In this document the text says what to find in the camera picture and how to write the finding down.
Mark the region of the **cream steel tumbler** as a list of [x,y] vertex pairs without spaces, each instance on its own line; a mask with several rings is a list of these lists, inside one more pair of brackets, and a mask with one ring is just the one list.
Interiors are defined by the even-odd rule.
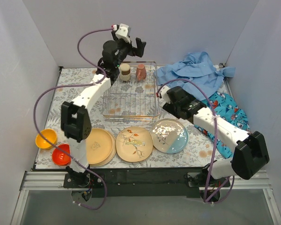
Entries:
[[119,70],[120,70],[120,74],[119,74],[120,80],[122,80],[123,82],[129,81],[131,78],[130,65],[126,63],[122,63],[119,66]]

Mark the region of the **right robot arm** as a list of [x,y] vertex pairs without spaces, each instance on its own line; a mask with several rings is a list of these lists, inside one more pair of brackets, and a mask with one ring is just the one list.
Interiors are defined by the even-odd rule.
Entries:
[[214,160],[203,167],[201,177],[207,186],[230,176],[249,180],[270,161],[265,138],[260,132],[249,133],[215,116],[209,107],[179,86],[165,85],[157,96],[166,102],[165,111],[212,133],[215,140],[232,151],[233,157]]

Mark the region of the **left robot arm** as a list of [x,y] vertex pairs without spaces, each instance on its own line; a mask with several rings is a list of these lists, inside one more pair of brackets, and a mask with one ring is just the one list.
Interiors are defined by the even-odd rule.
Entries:
[[96,101],[117,80],[119,65],[127,56],[142,57],[146,42],[136,38],[136,46],[122,38],[106,41],[103,45],[102,57],[97,63],[98,70],[91,80],[92,86],[85,88],[71,102],[61,105],[61,129],[67,138],[71,164],[66,167],[71,181],[79,187],[90,183],[90,175],[86,172],[87,160],[86,139],[92,126],[89,111]]

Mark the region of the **pink mug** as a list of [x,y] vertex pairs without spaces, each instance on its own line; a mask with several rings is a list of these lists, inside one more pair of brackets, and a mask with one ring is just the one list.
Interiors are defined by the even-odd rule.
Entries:
[[143,81],[147,77],[147,72],[144,64],[139,64],[136,69],[136,79],[137,81]]

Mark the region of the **wire dish rack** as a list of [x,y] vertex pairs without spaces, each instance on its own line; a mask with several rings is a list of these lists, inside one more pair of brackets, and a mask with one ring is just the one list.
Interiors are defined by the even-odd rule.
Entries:
[[[157,63],[155,61],[126,61],[130,66],[131,78],[118,78],[103,95],[103,116],[106,120],[149,121],[160,114],[159,99],[156,97]],[[147,76],[138,81],[137,66],[143,64]]]

